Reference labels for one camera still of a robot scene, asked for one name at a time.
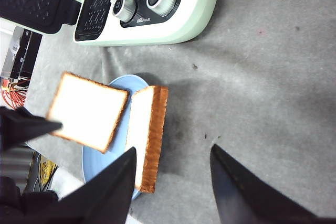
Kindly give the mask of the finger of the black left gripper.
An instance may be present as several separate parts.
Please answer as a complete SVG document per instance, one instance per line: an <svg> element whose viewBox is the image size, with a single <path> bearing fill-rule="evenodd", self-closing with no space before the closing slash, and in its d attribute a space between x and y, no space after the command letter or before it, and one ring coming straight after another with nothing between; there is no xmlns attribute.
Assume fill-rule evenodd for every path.
<svg viewBox="0 0 336 224"><path fill-rule="evenodd" d="M1 107L1 150L7 151L23 142L61 129L62 123L32 115L26 108Z"/></svg>

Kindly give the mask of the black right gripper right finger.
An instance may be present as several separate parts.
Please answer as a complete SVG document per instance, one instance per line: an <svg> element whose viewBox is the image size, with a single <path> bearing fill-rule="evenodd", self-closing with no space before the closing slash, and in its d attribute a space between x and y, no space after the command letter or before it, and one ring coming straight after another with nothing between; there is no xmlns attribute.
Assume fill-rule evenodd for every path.
<svg viewBox="0 0 336 224"><path fill-rule="evenodd" d="M335 223L274 189L217 144L210 152L212 188L221 223Z"/></svg>

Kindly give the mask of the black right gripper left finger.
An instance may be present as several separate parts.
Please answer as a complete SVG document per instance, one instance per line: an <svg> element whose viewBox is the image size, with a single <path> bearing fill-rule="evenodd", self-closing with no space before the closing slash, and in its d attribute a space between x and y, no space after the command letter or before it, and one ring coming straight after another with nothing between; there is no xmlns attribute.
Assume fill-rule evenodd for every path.
<svg viewBox="0 0 336 224"><path fill-rule="evenodd" d="M125 223L137 155L130 148L88 183L23 223Z"/></svg>

